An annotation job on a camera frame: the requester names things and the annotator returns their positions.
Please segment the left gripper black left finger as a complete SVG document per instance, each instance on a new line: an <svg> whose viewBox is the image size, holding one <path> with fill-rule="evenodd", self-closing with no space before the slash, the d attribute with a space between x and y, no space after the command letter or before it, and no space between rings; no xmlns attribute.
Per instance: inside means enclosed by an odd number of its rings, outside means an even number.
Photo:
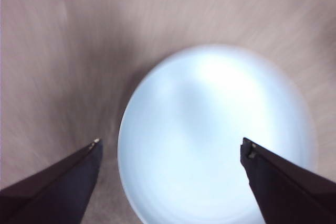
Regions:
<svg viewBox="0 0 336 224"><path fill-rule="evenodd" d="M59 162L1 190L1 223L81 223L98 180L96 139Z"/></svg>

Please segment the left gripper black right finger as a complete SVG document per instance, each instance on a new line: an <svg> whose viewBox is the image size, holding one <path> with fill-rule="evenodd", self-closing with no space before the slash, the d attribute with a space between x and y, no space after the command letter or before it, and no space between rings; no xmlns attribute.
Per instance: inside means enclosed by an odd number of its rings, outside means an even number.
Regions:
<svg viewBox="0 0 336 224"><path fill-rule="evenodd" d="M240 162L265 223L335 223L335 183L244 138Z"/></svg>

